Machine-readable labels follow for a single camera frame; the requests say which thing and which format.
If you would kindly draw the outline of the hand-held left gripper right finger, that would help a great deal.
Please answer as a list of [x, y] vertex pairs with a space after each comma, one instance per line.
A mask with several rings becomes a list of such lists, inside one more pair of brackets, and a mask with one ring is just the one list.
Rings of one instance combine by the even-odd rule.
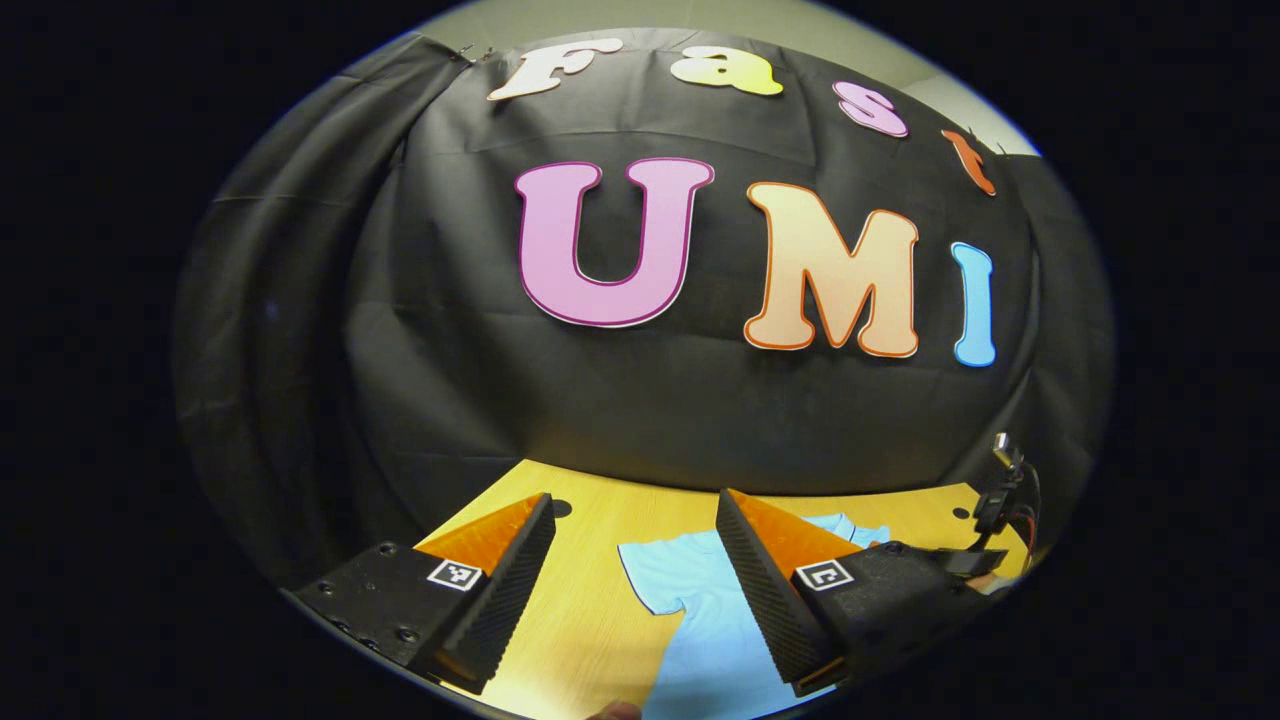
[[972, 623], [991, 603], [973, 582], [1001, 564], [975, 542], [868, 547], [736, 489], [716, 529], [783, 683], [804, 697], [890, 673]]

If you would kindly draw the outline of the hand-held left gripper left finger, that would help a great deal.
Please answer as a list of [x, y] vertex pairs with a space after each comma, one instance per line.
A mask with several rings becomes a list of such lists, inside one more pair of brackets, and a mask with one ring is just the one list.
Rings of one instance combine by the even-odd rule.
[[553, 498], [538, 493], [435, 539], [371, 546], [291, 596], [390, 664], [479, 694], [554, 537]]

